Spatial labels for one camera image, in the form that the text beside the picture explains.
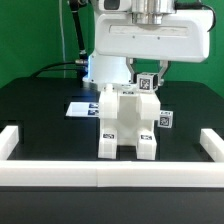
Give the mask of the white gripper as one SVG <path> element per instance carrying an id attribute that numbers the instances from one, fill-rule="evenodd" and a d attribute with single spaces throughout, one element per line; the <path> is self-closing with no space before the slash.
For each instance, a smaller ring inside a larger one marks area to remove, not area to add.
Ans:
<path id="1" fill-rule="evenodd" d="M 162 86 L 169 61 L 201 62 L 208 57 L 212 20 L 209 10 L 179 10 L 165 15 L 160 25 L 134 24 L 127 13 L 102 14 L 96 22 L 95 49 L 101 55 L 127 57 L 132 84 L 137 82 L 133 58 L 161 60 L 158 85 Z"/>

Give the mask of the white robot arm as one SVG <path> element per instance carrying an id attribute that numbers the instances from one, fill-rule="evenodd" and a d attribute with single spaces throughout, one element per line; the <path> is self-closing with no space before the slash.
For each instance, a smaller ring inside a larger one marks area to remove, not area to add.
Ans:
<path id="1" fill-rule="evenodd" d="M 140 73 L 135 59 L 160 62 L 154 86 L 172 61 L 204 61 L 209 55 L 210 31 L 216 25 L 214 9 L 201 0 L 68 0 L 75 22 L 80 56 L 88 63 L 83 82 L 100 89 L 107 83 L 132 84 Z M 94 10 L 94 50 L 87 54 L 78 11 Z"/>

